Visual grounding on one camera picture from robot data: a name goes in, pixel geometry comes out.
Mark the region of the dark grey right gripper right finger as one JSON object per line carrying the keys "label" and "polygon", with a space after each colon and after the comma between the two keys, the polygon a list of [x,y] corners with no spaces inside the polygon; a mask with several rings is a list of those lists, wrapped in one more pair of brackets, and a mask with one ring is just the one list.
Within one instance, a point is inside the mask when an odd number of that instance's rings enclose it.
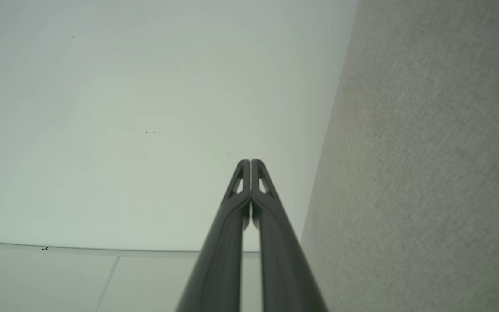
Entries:
{"label": "dark grey right gripper right finger", "polygon": [[252,221],[261,242],[265,312],[326,312],[327,306],[283,208],[271,176],[251,161]]}

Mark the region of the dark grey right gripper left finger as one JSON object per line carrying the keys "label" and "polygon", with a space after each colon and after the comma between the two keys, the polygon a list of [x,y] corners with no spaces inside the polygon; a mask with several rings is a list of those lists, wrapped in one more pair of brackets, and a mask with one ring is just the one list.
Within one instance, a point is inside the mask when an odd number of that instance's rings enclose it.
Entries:
{"label": "dark grey right gripper left finger", "polygon": [[240,161],[176,308],[177,312],[238,312],[243,231],[250,221],[251,162]]}

